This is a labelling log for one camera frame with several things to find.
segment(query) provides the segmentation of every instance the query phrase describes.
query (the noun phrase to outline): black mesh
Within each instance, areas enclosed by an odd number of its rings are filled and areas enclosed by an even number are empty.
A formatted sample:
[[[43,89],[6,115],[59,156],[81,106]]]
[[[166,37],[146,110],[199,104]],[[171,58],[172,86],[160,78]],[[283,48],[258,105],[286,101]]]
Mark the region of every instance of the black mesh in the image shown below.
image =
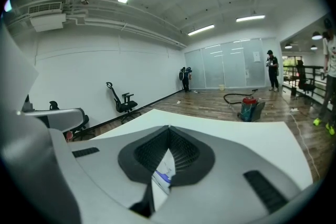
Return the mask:
[[[199,149],[174,131],[169,133],[169,149],[174,157],[176,173],[187,169],[199,157]]]
[[[152,173],[156,170],[168,149],[169,130],[150,139],[135,149],[135,159]]]
[[[118,163],[130,180],[149,184],[168,149],[176,171],[171,186],[197,183],[215,163],[214,152],[208,145],[168,126],[125,146],[119,152]]]

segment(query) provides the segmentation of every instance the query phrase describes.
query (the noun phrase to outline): wall-mounted unit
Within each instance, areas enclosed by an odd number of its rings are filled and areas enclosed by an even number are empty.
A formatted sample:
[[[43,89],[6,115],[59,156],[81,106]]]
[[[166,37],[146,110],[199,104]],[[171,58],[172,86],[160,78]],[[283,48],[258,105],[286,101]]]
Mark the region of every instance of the wall-mounted unit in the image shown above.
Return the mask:
[[[30,22],[37,32],[63,28],[66,15],[62,14],[62,9],[62,2],[31,6],[28,9]]]
[[[45,15],[30,18],[30,22],[35,28],[36,32],[63,28],[63,23],[65,21],[65,14]]]
[[[36,6],[30,6],[28,8],[28,14],[32,18],[48,14],[61,14],[62,10],[63,10],[62,2],[52,2]]]

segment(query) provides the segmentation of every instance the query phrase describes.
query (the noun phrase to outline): neon yellow sneaker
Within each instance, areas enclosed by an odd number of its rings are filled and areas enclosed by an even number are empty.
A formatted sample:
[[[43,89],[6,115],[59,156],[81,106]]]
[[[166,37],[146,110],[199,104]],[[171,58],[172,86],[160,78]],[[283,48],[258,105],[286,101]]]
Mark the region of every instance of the neon yellow sneaker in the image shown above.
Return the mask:
[[[326,124],[325,128],[329,131],[330,135],[334,135],[335,134],[334,127],[333,126],[329,126],[329,123]]]
[[[316,118],[316,119],[313,121],[313,124],[314,124],[315,126],[319,126],[321,122],[322,122],[322,120],[320,120],[319,118]]]

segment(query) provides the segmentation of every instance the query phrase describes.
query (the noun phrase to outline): man in black clothes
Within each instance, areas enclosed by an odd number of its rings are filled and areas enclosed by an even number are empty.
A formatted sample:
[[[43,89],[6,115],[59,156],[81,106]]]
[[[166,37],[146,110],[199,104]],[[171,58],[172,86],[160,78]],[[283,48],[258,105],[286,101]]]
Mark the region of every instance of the man in black clothes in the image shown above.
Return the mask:
[[[272,88],[269,89],[270,91],[279,91],[279,82],[277,78],[277,71],[279,67],[278,59],[273,55],[273,51],[269,50],[267,52],[268,58],[266,62],[266,66],[268,67],[268,74],[269,74],[269,80],[271,81]]]

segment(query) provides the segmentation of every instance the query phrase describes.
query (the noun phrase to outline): glass wall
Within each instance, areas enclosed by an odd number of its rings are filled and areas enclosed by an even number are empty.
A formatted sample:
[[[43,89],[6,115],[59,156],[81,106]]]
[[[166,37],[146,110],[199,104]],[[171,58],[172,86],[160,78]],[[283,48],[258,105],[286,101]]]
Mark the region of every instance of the glass wall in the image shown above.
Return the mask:
[[[205,83],[207,88],[218,88],[224,85],[223,55],[221,46],[202,49]]]
[[[205,88],[204,67],[201,50],[191,51],[185,54],[187,66],[192,68],[191,89]]]
[[[265,58],[260,39],[213,45],[185,54],[193,70],[191,88],[264,87]]]

